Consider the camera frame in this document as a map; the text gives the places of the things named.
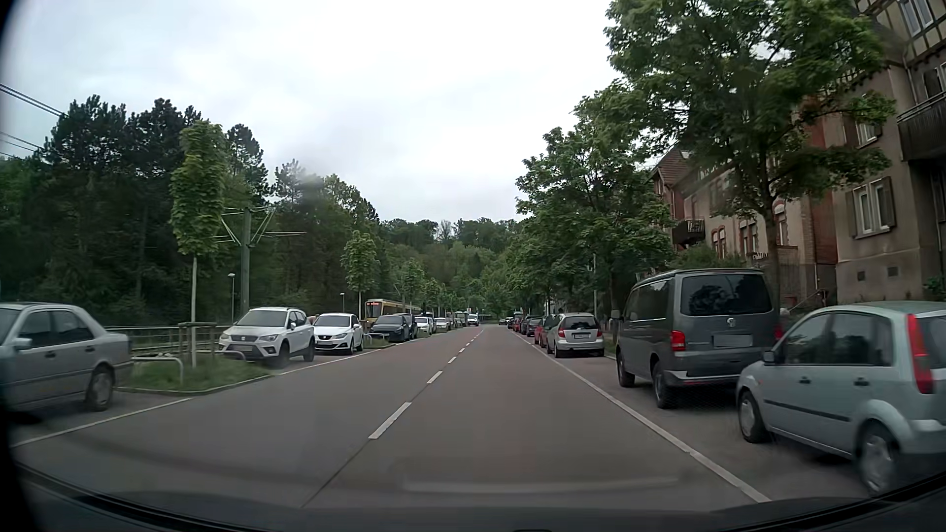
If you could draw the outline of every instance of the balcony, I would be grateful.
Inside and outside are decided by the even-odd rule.
[[[702,220],[681,220],[671,232],[674,244],[691,246],[707,239],[706,223]]]
[[[903,159],[946,155],[946,93],[934,96],[897,117]]]

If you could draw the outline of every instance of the car hood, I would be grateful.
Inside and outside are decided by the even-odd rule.
[[[234,325],[223,331],[224,334],[229,334],[233,336],[234,334],[245,334],[247,336],[270,336],[272,334],[279,334],[285,330],[288,330],[285,327],[247,327],[241,325]]]
[[[350,327],[313,327],[312,331],[315,334],[330,334],[334,336],[336,334],[342,334],[343,332],[351,332],[351,329]]]

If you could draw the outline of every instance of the tail light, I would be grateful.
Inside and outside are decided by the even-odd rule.
[[[910,358],[913,360],[913,380],[922,394],[933,393],[933,371],[930,370],[930,355],[923,343],[920,322],[913,314],[906,315],[906,334],[910,338]]]
[[[687,336],[679,330],[670,331],[670,349],[682,351],[687,348]]]

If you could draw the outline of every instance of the asphalt road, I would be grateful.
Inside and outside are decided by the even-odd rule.
[[[63,406],[12,437],[21,462],[62,480],[224,521],[228,505],[180,495],[671,510],[866,495],[846,461],[745,443],[733,403],[707,394],[661,411],[648,385],[617,385],[610,359],[557,361],[483,326],[294,363],[209,396]]]

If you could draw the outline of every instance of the curb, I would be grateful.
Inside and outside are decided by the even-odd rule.
[[[116,386],[115,390],[119,392],[130,392],[133,394],[157,394],[160,396],[177,396],[177,397],[205,396],[207,394],[213,394],[214,392],[222,392],[223,390],[236,388],[237,386],[242,386],[243,384],[249,384],[250,382],[262,381],[263,379],[268,379],[270,377],[275,377],[275,376],[274,375],[261,375],[259,377],[247,379],[246,381],[223,384],[222,386],[215,386],[213,388],[207,388],[204,390],[152,390],[150,388],[131,388],[129,386]]]

